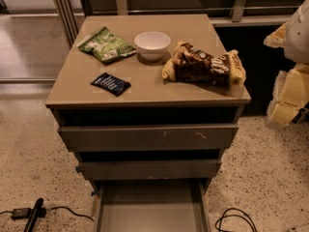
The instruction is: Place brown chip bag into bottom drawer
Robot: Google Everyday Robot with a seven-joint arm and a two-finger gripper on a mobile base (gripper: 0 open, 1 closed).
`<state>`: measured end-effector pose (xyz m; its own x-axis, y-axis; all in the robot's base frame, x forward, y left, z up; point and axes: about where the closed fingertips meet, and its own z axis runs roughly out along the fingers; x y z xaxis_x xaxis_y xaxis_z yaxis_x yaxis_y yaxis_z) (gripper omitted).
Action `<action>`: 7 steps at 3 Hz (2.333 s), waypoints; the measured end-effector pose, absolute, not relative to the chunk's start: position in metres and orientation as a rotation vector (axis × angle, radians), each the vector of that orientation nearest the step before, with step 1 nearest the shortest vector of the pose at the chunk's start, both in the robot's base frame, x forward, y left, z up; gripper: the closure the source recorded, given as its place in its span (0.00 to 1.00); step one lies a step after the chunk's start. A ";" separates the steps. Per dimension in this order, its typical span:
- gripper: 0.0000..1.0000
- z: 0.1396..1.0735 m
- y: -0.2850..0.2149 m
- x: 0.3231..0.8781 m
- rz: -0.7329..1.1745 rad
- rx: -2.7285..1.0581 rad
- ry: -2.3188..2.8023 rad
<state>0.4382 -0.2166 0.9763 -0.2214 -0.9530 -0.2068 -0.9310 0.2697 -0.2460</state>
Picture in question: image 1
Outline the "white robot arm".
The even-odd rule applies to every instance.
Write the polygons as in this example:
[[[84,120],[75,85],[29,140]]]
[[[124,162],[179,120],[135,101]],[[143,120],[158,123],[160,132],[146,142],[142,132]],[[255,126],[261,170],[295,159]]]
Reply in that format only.
[[[305,0],[291,18],[264,39],[264,45],[282,47],[284,56],[295,62],[288,72],[277,75],[272,101],[267,109],[267,125],[274,129],[297,122],[309,102],[309,0]]]

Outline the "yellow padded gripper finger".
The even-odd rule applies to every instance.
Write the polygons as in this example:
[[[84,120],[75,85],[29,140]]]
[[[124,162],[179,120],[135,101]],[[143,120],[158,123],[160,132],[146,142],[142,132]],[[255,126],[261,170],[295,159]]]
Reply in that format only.
[[[273,48],[283,47],[286,40],[287,26],[288,23],[285,22],[270,35],[266,36],[266,38],[264,39],[264,45]]]
[[[296,64],[288,72],[280,71],[267,109],[271,123],[288,126],[309,102],[309,66]]]

